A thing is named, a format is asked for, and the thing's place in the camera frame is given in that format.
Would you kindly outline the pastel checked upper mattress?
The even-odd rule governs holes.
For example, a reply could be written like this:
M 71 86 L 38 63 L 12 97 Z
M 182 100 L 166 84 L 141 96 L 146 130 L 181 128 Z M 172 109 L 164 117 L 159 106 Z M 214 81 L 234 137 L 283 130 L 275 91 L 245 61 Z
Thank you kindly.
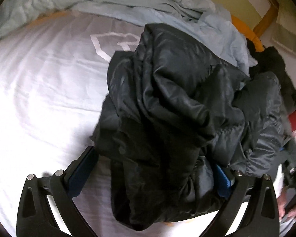
M 272 40 L 296 56 L 296 6 L 292 0 L 277 0 L 277 15 Z

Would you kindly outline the wooden bunk bed frame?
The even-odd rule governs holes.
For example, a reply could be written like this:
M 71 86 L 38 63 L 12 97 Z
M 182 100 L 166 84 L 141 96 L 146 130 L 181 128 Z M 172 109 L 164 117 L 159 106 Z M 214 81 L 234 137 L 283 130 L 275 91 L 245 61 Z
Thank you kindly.
M 254 33 L 260 38 L 277 19 L 279 2 L 277 0 L 252 0 L 251 4 L 261 17 L 260 22 L 253 28 Z

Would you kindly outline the light blue duvet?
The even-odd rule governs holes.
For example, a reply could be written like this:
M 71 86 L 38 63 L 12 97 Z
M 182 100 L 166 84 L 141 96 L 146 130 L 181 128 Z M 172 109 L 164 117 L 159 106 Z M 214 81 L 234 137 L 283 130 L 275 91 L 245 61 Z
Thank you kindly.
M 171 25 L 206 45 L 218 57 L 248 73 L 257 61 L 224 7 L 211 0 L 4 0 L 0 5 L 0 39 L 38 17 L 74 10 L 144 26 Z

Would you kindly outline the orange pillow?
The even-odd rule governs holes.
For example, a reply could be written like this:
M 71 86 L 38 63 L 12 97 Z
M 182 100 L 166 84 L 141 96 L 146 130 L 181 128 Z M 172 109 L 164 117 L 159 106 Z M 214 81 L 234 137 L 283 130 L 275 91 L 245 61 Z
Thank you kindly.
M 264 51 L 265 48 L 262 45 L 261 40 L 245 22 L 233 15 L 231 15 L 231 21 L 237 30 L 254 44 L 257 52 Z

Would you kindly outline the black puffer down jacket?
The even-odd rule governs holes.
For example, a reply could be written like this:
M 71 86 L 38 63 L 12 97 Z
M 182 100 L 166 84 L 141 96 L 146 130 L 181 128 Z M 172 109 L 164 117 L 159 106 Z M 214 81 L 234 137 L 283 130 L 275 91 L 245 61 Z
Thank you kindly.
M 93 134 L 111 160 L 112 211 L 137 231 L 218 210 L 217 167 L 261 177 L 283 140 L 280 84 L 253 78 L 192 36 L 148 24 L 108 66 Z

